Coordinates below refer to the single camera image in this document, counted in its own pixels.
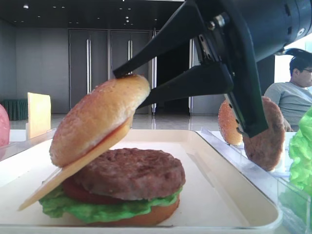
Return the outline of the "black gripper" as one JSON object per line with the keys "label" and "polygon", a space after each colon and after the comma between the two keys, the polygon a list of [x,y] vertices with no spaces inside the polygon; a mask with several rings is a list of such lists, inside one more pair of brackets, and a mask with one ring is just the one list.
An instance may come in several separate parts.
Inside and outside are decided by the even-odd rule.
{"label": "black gripper", "polygon": [[153,39],[113,73],[120,78],[193,38],[202,65],[152,89],[139,108],[227,93],[241,134],[252,138],[267,130],[251,33],[233,0],[185,1]]}

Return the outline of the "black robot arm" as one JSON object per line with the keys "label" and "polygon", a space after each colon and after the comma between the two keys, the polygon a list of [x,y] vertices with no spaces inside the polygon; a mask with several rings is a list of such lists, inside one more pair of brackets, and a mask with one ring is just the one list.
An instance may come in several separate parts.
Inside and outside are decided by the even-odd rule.
{"label": "black robot arm", "polygon": [[299,55],[286,46],[311,31],[309,0],[187,0],[114,75],[120,78],[193,39],[200,64],[153,88],[143,106],[225,94],[239,132],[254,137],[268,127],[257,62],[273,54]]}

